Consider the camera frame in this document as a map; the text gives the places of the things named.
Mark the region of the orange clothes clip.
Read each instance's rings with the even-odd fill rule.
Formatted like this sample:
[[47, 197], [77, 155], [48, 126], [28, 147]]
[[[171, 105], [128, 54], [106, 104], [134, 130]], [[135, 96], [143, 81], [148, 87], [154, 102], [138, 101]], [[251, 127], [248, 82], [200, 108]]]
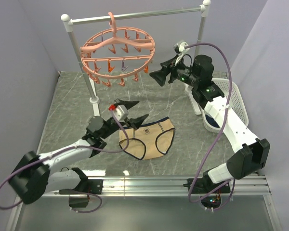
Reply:
[[146, 74], [149, 73], [149, 66], [148, 65], [143, 69], [143, 72], [146, 73]]

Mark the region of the beige underwear with navy trim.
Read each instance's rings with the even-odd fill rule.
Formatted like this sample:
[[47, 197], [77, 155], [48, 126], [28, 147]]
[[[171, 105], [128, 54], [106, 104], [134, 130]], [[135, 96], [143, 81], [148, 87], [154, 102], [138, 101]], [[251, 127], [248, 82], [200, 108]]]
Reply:
[[175, 127], [169, 117], [119, 132], [119, 146], [137, 160], [163, 157], [172, 146]]

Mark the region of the pink round clip hanger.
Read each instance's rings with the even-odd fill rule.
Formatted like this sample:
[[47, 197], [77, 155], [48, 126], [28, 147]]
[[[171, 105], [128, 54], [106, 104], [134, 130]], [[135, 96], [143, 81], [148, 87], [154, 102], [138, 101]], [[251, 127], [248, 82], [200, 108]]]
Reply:
[[[117, 26], [115, 16], [109, 12], [109, 28], [89, 38], [80, 48], [82, 70], [97, 84], [111, 86], [110, 80], [124, 86], [131, 77], [138, 80], [138, 73], [151, 63], [156, 51], [153, 37], [146, 31], [130, 26]], [[122, 72], [124, 59], [128, 68]]]

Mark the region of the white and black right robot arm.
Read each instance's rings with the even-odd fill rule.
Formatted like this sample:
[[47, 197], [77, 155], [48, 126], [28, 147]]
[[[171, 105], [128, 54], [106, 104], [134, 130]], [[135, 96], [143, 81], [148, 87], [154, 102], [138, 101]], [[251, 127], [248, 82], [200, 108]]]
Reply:
[[230, 107], [230, 97], [225, 96], [212, 81], [214, 66], [209, 56], [196, 56], [190, 67], [178, 56], [161, 63], [160, 66], [160, 70], [149, 75], [160, 86], [165, 85], [167, 76], [170, 76], [170, 83], [180, 80], [190, 86], [193, 98], [218, 124], [234, 152], [225, 163], [204, 172], [202, 178], [190, 185], [189, 193], [216, 192], [227, 180], [240, 180], [265, 167], [270, 150], [269, 141], [259, 139]]

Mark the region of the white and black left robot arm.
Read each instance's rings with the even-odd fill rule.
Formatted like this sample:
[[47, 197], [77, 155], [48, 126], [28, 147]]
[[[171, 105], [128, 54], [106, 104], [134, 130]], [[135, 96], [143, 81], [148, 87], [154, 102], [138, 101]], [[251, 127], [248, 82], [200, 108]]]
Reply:
[[128, 128], [140, 128], [148, 115], [128, 118], [129, 109], [136, 104], [138, 101], [116, 99], [109, 107], [111, 117], [108, 120], [99, 115], [91, 117], [85, 135], [75, 143], [48, 153], [25, 154], [8, 179], [9, 185], [24, 204], [31, 204], [45, 193], [56, 190], [89, 193], [90, 181], [81, 169], [74, 167], [65, 172], [62, 169], [74, 162], [106, 152], [105, 139], [114, 132], [119, 130], [126, 135]]

